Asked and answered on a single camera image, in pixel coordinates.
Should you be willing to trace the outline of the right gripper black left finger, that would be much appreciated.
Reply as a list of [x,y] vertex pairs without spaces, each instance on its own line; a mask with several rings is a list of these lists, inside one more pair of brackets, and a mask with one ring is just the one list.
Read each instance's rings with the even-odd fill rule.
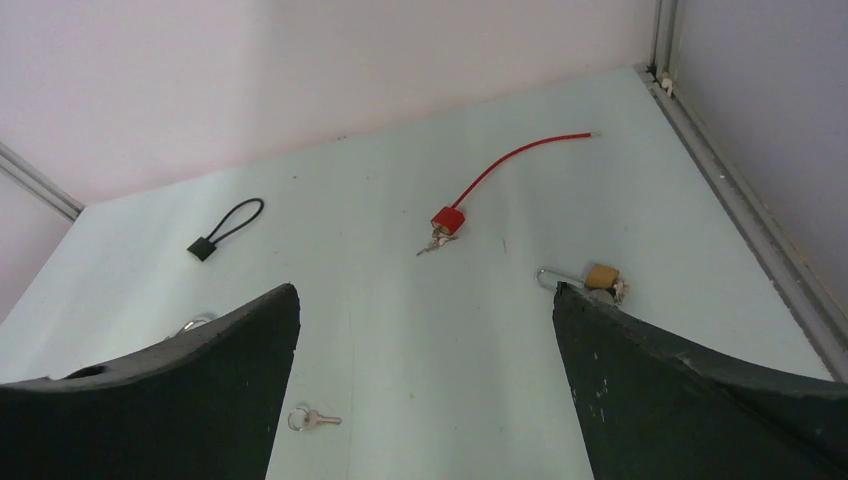
[[5,479],[262,479],[300,332],[296,288],[66,377],[1,388]]

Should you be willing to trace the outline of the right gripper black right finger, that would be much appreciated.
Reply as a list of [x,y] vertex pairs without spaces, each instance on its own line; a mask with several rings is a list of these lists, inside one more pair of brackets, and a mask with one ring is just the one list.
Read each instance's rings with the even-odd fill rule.
[[597,479],[843,479],[847,387],[756,365],[562,283],[553,327]]

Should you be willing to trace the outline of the large brass padlock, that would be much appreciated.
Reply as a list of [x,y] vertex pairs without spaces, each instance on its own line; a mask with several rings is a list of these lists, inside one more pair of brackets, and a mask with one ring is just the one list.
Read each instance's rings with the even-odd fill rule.
[[173,333],[168,335],[167,339],[172,339],[172,338],[174,338],[178,335],[181,335],[183,333],[186,333],[186,332],[188,332],[188,331],[190,331],[194,328],[200,327],[204,324],[207,324],[211,321],[214,321],[215,319],[216,319],[216,317],[214,315],[210,315],[210,314],[204,314],[204,315],[196,316],[196,317],[192,318],[191,320],[189,320],[188,322],[186,322],[183,326],[179,327],[176,331],[174,331]]

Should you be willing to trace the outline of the silver key with ring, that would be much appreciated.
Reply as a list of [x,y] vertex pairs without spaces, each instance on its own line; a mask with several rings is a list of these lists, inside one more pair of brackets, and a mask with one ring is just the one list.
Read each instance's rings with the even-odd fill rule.
[[324,425],[341,425],[339,417],[325,416],[315,409],[295,407],[286,418],[287,426],[295,432],[306,432]]

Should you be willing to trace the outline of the black cable padlock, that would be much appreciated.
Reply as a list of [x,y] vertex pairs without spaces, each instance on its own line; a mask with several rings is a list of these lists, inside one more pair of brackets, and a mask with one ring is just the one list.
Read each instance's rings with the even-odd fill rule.
[[[248,198],[234,205],[205,236],[194,240],[186,251],[200,262],[205,262],[218,249],[219,245],[230,237],[245,229],[258,219],[265,210],[266,202],[259,197]],[[253,213],[235,223],[235,217],[248,207],[253,207]]]

